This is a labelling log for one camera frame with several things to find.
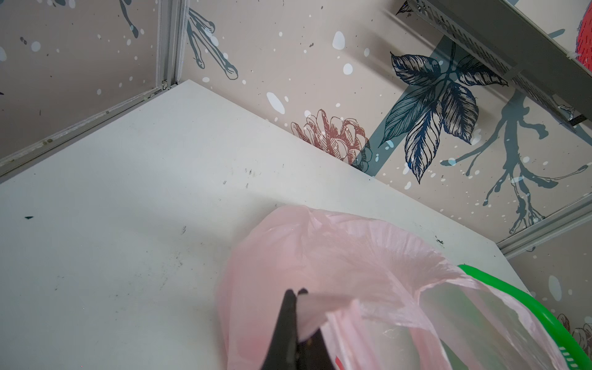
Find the pink plastic bag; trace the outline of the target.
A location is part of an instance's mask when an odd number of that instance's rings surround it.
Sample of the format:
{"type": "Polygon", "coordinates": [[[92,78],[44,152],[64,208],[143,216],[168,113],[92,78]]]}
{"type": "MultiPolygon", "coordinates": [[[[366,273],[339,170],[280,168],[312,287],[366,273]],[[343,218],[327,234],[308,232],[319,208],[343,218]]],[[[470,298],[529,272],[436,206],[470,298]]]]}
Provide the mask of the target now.
{"type": "Polygon", "coordinates": [[[231,252],[217,309],[229,369],[260,369],[283,298],[335,369],[566,369],[534,314],[382,220],[285,206],[231,252]]]}

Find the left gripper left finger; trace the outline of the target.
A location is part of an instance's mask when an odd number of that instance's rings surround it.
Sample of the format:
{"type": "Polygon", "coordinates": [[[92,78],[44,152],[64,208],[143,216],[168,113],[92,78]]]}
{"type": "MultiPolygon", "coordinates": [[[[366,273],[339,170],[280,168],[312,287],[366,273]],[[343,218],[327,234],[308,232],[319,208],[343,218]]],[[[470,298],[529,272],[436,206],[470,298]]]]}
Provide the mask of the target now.
{"type": "Polygon", "coordinates": [[[285,292],[261,370],[296,370],[298,363],[297,295],[285,292]]]}

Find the green plastic basket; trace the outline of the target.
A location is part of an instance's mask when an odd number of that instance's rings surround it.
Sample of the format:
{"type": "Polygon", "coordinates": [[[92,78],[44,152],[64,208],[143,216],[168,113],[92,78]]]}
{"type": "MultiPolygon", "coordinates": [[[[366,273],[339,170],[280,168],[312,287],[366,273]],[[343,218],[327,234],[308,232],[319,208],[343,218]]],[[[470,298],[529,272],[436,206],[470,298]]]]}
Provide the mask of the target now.
{"type": "Polygon", "coordinates": [[[572,328],[565,314],[555,317],[535,298],[477,268],[460,265],[459,268],[474,279],[496,288],[518,300],[541,322],[555,341],[570,369],[591,369],[591,320],[580,328],[572,328]]]}

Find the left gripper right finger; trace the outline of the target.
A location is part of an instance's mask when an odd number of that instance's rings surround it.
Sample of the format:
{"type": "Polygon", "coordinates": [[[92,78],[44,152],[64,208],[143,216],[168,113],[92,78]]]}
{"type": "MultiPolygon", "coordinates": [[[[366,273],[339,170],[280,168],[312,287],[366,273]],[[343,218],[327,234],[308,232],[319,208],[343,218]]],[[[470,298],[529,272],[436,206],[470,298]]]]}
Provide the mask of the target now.
{"type": "Polygon", "coordinates": [[[309,339],[298,344],[298,370],[334,370],[322,331],[318,329],[309,339]]]}

